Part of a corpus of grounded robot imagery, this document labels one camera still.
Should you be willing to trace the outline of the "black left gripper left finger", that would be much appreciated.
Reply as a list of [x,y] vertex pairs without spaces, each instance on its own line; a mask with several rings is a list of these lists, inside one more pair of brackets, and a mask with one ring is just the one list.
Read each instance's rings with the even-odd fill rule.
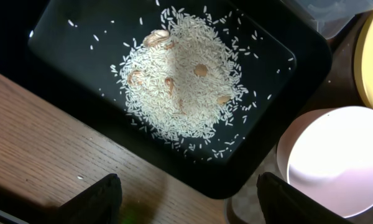
[[56,224],[116,224],[122,204],[121,180],[108,174],[63,204],[51,217]]

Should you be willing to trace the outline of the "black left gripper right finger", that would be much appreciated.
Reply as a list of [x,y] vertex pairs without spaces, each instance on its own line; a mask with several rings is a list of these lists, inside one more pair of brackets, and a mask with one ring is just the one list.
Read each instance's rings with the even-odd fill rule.
[[270,172],[257,178],[266,224],[351,224]]

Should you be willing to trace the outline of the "pink white bowl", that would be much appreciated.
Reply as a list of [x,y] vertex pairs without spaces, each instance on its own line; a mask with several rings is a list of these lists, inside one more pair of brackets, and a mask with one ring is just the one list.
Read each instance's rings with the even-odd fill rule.
[[373,207],[373,110],[321,109],[295,119],[280,137],[284,181],[343,217]]

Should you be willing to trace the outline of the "pile of rice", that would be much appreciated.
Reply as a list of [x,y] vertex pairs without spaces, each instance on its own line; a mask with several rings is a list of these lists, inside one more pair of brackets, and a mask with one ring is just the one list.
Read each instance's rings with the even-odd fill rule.
[[186,158],[227,159],[296,67],[226,1],[82,1],[62,22],[70,76]]

